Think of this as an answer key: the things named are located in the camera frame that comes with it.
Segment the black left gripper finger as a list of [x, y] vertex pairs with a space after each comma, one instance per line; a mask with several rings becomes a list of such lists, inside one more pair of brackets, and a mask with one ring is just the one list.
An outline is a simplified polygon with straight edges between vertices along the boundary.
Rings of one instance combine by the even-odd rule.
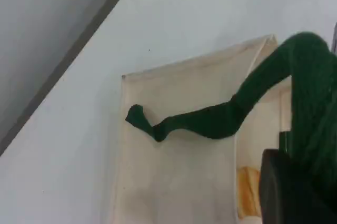
[[259, 198], [263, 223], [336, 223], [336, 210], [318, 196], [289, 156], [277, 149], [263, 152]]

